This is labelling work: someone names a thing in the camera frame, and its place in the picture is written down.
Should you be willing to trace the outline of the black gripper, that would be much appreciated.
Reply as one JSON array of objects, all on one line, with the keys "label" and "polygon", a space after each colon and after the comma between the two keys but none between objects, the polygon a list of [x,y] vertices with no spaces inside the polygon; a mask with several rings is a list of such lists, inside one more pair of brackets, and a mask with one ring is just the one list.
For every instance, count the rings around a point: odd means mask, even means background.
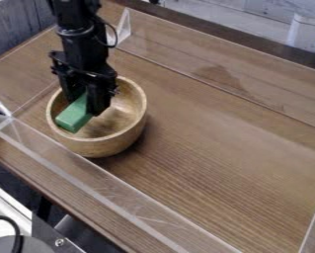
[{"label": "black gripper", "polygon": [[116,95],[114,69],[109,66],[105,28],[85,30],[56,29],[61,50],[52,50],[52,73],[58,78],[62,96],[72,103],[86,91],[86,113],[98,116],[109,107]]}]

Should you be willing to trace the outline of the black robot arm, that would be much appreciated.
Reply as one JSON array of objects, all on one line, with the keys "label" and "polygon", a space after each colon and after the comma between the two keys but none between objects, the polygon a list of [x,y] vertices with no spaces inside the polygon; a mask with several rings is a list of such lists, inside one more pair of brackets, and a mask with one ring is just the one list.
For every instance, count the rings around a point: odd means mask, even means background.
[{"label": "black robot arm", "polygon": [[85,96],[85,113],[98,116],[116,92],[117,72],[108,64],[106,28],[114,28],[97,15],[98,0],[46,0],[62,51],[52,50],[52,73],[57,76],[65,100]]}]

